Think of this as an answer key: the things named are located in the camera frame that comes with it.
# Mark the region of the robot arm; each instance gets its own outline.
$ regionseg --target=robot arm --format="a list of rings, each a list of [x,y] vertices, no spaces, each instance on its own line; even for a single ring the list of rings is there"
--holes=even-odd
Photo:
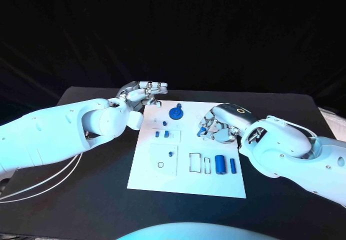
[[[213,121],[216,132],[207,131]],[[239,135],[239,153],[265,176],[291,179],[307,191],[346,206],[346,142],[318,137],[274,116],[256,120],[235,104],[214,106],[199,128],[197,136],[223,144],[232,143]]]
[[[131,82],[111,99],[92,99],[37,110],[0,126],[0,175],[18,168],[56,163],[138,130],[142,105],[161,102],[167,84]]]

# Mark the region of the cable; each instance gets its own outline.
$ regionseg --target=cable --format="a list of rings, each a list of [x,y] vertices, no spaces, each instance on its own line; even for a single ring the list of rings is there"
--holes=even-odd
[[[0,201],[0,204],[13,203],[13,202],[21,201],[21,200],[24,200],[24,199],[33,198],[33,197],[36,197],[37,195],[40,195],[40,194],[43,194],[44,192],[47,192],[50,189],[53,189],[53,188],[65,181],[65,179],[69,177],[69,175],[72,174],[72,172],[73,172],[73,170],[75,170],[75,168],[76,168],[76,166],[77,166],[77,163],[79,163],[79,160],[80,160],[82,155],[83,155],[83,153],[80,153],[79,158],[77,158],[77,161],[76,161],[76,164],[75,164],[70,172],[67,173],[66,177],[65,177],[49,189],[46,189],[44,191],[41,191],[41,192],[39,192],[37,194],[34,194],[34,195],[31,195],[31,196],[27,196],[27,197],[24,197],[24,198],[20,198],[20,199],[16,199],[16,200],[10,200],[10,201]],[[40,185],[40,184],[44,183],[49,179],[52,179],[52,177],[47,178],[43,182],[37,183],[36,185]],[[16,193],[13,193],[13,194],[1,197],[0,200],[11,197],[13,195],[18,194],[20,192],[16,192]]]
[[[11,197],[11,196],[14,196],[14,195],[26,192],[27,190],[36,188],[39,185],[41,185],[43,183],[46,183],[52,178],[54,178],[54,177],[63,172],[63,170],[69,167],[69,165],[70,165],[72,162],[75,161],[76,157],[77,157],[77,155],[73,156],[73,159],[70,160],[70,162],[67,163],[67,165],[63,167],[63,169],[62,169],[54,175],[52,175],[46,180],[43,180],[41,182],[39,182],[36,185],[27,187],[26,189],[14,192],[13,194],[10,194],[10,195],[7,195],[7,196],[4,196],[4,197],[0,197],[0,200],[3,200],[3,199],[5,199],[5,198],[8,198],[8,197]]]

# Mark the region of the black table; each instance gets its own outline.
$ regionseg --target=black table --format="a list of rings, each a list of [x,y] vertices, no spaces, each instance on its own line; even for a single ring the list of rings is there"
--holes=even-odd
[[[116,92],[116,89],[72,87],[57,104],[106,99]],[[235,103],[258,118],[274,115],[333,138],[307,95],[170,90],[157,98]],[[57,132],[53,137],[63,141],[65,136],[66,133]],[[0,204],[0,233],[111,240],[152,225],[201,222],[233,226],[278,239],[346,239],[346,209],[288,179],[263,176],[242,155],[246,199],[127,189],[137,137],[138,131],[127,128],[118,138],[82,155],[75,172],[53,190],[24,201]],[[67,160],[20,169],[4,194],[41,181],[66,163]],[[69,169],[47,184],[11,199],[44,190]]]

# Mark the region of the black background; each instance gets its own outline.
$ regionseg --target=black background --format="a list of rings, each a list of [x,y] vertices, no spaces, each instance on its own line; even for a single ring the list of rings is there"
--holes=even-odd
[[[0,120],[132,80],[302,93],[344,116],[344,43],[330,1],[1,1]]]
[[[111,88],[72,87],[59,105],[102,96],[111,98],[116,92]],[[276,116],[318,136],[333,138],[314,101],[305,95],[171,90],[160,99],[230,102],[249,109],[259,119]],[[239,161],[246,199],[127,189],[137,138],[138,131],[127,127],[121,136],[82,154],[73,173],[54,189],[20,202],[0,204],[0,216],[5,216],[0,217],[0,233],[112,240],[158,224],[201,222],[242,228],[281,240],[346,239],[346,209],[287,178],[263,176],[243,155]],[[67,161],[17,170],[4,194],[39,183]],[[8,199],[47,189],[69,169]]]

